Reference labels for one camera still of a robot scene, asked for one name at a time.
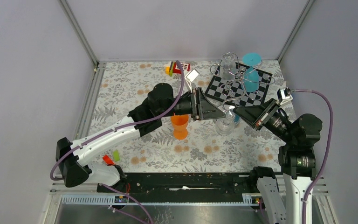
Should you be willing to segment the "clear wine glass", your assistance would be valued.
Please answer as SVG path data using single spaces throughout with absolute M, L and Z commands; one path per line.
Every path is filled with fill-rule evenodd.
M 215 129 L 218 134 L 226 136 L 231 134 L 234 130 L 235 115 L 230 109 L 223 106 L 221 106 L 220 109 L 223 111 L 224 117 L 216 120 Z
M 238 56 L 235 53 L 227 52 L 222 55 L 219 69 L 221 78 L 223 80 L 229 81 L 234 79 L 237 72 L 237 62 Z

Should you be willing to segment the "orange wine glass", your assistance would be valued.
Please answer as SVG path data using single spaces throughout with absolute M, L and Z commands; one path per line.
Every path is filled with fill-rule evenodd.
M 173 126 L 173 136 L 178 140 L 184 140 L 187 135 L 189 115 L 174 115 L 170 117 Z

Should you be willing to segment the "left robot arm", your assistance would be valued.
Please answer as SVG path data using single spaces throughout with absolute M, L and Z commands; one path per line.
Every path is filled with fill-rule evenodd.
M 101 183 L 113 191 L 126 186 L 125 174 L 118 165 L 101 165 L 94 159 L 121 143 L 145 136 L 162 126 L 162 117 L 186 115 L 193 120 L 220 119 L 224 112 L 213 105 L 200 87 L 175 98 L 170 84 L 159 83 L 141 105 L 129 111 L 114 125 L 93 135 L 57 142 L 56 161 L 67 188 L 84 183 Z

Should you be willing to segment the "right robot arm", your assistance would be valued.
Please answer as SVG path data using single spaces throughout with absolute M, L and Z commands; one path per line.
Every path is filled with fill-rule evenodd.
M 278 162 L 286 190 L 286 200 L 280 196 L 272 168 L 254 167 L 244 185 L 262 195 L 261 209 L 267 209 L 270 224 L 300 224 L 312 221 L 312 212 L 303 209 L 312 195 L 309 189 L 317 177 L 313 146 L 320 140 L 322 121 L 313 114 L 304 114 L 290 122 L 277 101 L 271 99 L 257 106 L 236 107 L 234 113 L 255 130 L 266 128 L 283 140 Z

